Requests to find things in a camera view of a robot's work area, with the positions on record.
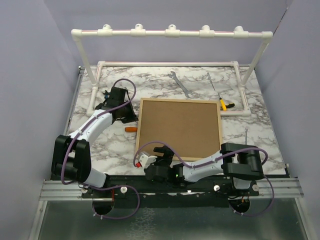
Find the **screw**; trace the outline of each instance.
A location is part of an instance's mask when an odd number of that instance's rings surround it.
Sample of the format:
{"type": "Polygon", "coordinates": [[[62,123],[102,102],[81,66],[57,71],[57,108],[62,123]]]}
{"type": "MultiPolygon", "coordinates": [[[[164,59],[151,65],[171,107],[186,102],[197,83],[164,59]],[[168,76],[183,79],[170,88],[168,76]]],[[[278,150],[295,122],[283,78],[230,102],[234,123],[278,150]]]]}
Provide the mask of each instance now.
{"type": "Polygon", "coordinates": [[[244,129],[244,144],[247,145],[248,143],[248,128],[244,129]]]}
{"type": "Polygon", "coordinates": [[[127,191],[128,191],[128,188],[126,186],[122,186],[120,188],[120,192],[123,193],[123,194],[125,194],[127,191]]]}
{"type": "Polygon", "coordinates": [[[214,185],[213,190],[215,192],[219,191],[220,190],[220,186],[219,185],[214,185]]]}
{"type": "Polygon", "coordinates": [[[255,192],[258,192],[259,191],[259,186],[257,184],[254,184],[252,186],[252,190],[255,191],[255,192]]]}

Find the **marble surface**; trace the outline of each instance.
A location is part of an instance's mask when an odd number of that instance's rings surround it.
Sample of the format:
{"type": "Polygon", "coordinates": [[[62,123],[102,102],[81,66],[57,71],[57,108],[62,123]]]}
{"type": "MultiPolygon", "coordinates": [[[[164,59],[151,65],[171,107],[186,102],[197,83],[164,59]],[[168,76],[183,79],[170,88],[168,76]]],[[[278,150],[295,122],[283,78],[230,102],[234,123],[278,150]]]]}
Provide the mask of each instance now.
{"type": "MultiPolygon", "coordinates": [[[[246,69],[247,67],[240,68],[242,76],[246,69]]],[[[97,67],[93,66],[92,70],[95,75],[97,67]]],[[[140,98],[186,99],[181,88],[167,76],[170,71],[176,72],[184,86],[192,91],[192,99],[217,101],[218,94],[207,79],[207,73],[210,73],[214,87],[221,97],[235,103],[233,110],[243,109],[233,67],[104,67],[94,106],[104,101],[103,92],[109,91],[114,82],[121,78],[130,79],[136,84],[137,93],[132,105],[137,113],[140,98]]],[[[122,81],[117,86],[127,88],[132,95],[133,88],[129,82],[122,81]]],[[[70,124],[70,133],[89,118],[86,109],[91,97],[91,88],[91,82],[85,72],[70,124]]],[[[263,166],[264,173],[285,174],[285,166],[254,72],[246,84],[245,92],[252,114],[250,117],[223,116],[223,141],[244,144],[245,128],[248,128],[247,143],[262,148],[269,154],[269,160],[263,166]]],[[[135,168],[132,164],[136,134],[125,132],[125,127],[136,125],[137,122],[122,124],[116,121],[104,130],[90,148],[92,167],[110,175],[143,175],[143,169],[135,168]]]]}

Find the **cork board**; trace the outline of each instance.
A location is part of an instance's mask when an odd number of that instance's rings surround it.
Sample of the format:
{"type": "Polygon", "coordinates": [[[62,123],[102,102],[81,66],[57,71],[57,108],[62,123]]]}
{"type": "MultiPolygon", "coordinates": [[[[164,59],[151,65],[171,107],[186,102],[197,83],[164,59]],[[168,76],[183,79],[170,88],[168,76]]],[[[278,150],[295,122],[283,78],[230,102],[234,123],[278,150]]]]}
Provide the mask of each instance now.
{"type": "MultiPolygon", "coordinates": [[[[141,98],[135,150],[152,141],[169,144],[186,161],[216,153],[222,144],[219,102],[141,98]]],[[[154,155],[161,146],[152,143],[143,151],[154,155]]]]}

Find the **lavender wall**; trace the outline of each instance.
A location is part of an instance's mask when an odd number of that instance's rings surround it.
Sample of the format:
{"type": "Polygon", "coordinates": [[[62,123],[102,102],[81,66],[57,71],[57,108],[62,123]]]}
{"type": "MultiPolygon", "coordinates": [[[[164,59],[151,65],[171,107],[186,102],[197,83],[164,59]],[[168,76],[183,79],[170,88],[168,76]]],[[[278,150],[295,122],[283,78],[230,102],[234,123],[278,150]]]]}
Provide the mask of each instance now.
{"type": "MultiPolygon", "coordinates": [[[[294,1],[256,73],[279,147],[320,225],[320,2],[294,1]]],[[[320,229],[316,228],[318,237],[320,229]]]]}
{"type": "MultiPolygon", "coordinates": [[[[274,31],[291,0],[44,0],[66,39],[77,64],[82,65],[71,29],[96,30],[104,24],[131,29],[163,30],[175,24],[181,30],[209,25],[216,31],[274,31]]],[[[172,39],[164,37],[90,38],[84,48],[91,64],[98,61],[239,61],[251,62],[259,39],[172,39]]]]}
{"type": "Polygon", "coordinates": [[[28,238],[77,65],[41,0],[0,7],[0,239],[28,238]]]}

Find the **metal extrusion rail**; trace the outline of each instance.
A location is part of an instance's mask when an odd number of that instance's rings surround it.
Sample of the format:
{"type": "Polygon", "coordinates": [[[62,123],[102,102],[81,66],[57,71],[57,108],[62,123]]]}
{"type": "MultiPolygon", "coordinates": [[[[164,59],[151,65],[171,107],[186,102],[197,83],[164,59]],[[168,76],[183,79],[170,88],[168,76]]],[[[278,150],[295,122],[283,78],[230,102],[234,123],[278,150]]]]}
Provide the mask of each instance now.
{"type": "MultiPolygon", "coordinates": [[[[298,178],[271,178],[270,179],[275,198],[301,198],[303,191],[298,178]]],[[[270,199],[272,191],[269,183],[265,180],[257,181],[259,196],[251,196],[255,199],[270,199]]],[[[111,201],[111,198],[82,198],[82,190],[77,183],[63,185],[61,181],[44,181],[40,201],[111,201]]]]}

